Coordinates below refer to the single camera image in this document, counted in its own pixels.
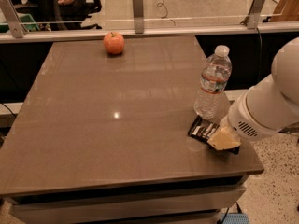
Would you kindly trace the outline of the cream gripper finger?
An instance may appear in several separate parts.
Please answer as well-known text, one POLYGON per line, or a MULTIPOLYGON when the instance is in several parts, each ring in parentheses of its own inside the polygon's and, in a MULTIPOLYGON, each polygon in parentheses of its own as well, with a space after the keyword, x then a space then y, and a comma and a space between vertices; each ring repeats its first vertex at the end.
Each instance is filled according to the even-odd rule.
POLYGON ((220 127, 209 137, 207 142, 216 150, 232 149, 241 144, 240 136, 230 126, 220 127))

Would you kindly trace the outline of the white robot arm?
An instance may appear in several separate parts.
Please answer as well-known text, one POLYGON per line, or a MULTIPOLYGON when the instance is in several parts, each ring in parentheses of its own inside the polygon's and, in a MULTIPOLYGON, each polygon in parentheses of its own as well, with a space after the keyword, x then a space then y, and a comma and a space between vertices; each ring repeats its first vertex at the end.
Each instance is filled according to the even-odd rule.
POLYGON ((299 121, 299 38, 275 55, 271 74, 250 87, 230 106, 207 140, 217 150, 259 141, 299 121))

